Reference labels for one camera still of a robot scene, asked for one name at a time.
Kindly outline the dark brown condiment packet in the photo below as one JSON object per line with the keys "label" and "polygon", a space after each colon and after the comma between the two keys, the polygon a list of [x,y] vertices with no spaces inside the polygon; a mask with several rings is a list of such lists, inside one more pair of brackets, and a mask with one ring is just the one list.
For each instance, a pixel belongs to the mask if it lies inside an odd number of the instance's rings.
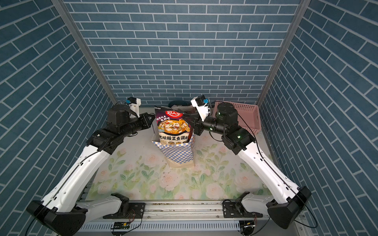
{"label": "dark brown condiment packet", "polygon": [[169,107],[155,107],[155,114],[161,144],[178,145],[190,141],[192,128],[182,113]]}

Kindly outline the blue checkered paper bag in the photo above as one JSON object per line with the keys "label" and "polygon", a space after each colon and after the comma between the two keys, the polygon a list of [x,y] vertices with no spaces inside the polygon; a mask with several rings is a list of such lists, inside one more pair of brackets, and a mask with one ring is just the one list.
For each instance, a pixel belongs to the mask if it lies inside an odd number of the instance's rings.
{"label": "blue checkered paper bag", "polygon": [[157,121],[153,128],[152,143],[164,154],[171,168],[191,168],[195,166],[195,136],[193,133],[188,143],[163,145],[160,143]]}

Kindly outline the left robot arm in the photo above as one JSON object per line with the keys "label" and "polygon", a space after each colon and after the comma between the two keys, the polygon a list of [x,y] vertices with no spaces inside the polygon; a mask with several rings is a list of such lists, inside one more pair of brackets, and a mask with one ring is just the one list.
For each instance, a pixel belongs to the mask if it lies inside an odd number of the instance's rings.
{"label": "left robot arm", "polygon": [[26,211],[42,225],[61,236],[73,236],[80,228],[98,218],[124,218],[132,214],[129,198],[113,193],[102,200],[77,200],[99,167],[125,137],[149,129],[154,114],[139,113],[138,105],[116,104],[108,111],[107,125],[88,139],[79,158],[59,183],[43,197],[33,200]]}

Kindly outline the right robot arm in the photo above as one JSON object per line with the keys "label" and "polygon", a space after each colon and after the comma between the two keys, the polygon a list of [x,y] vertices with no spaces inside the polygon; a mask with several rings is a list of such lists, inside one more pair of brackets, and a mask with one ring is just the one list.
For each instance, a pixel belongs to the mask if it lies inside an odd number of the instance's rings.
{"label": "right robot arm", "polygon": [[201,135],[204,131],[220,134],[224,145],[257,173],[272,194],[264,200],[248,193],[240,198],[243,208],[254,212],[261,202],[259,213],[269,215],[279,227],[287,229],[306,207],[312,195],[308,187],[299,187],[260,150],[254,134],[239,125],[240,116],[233,104],[220,103],[215,117],[210,115],[211,103],[205,97],[195,97],[191,104],[196,112],[184,114],[184,119],[194,129],[194,134]]}

